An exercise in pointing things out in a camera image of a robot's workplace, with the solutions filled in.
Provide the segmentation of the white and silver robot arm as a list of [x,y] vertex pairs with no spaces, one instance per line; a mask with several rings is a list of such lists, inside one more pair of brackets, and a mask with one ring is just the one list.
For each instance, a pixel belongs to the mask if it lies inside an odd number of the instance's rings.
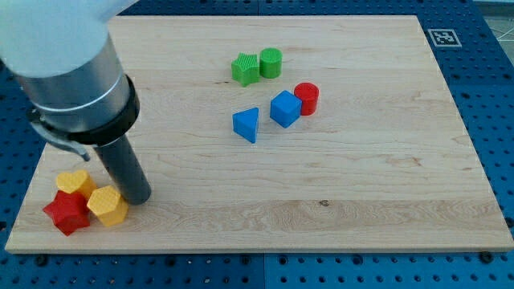
[[108,21],[137,0],[1,0],[1,60],[47,123],[85,145],[123,136],[135,89]]

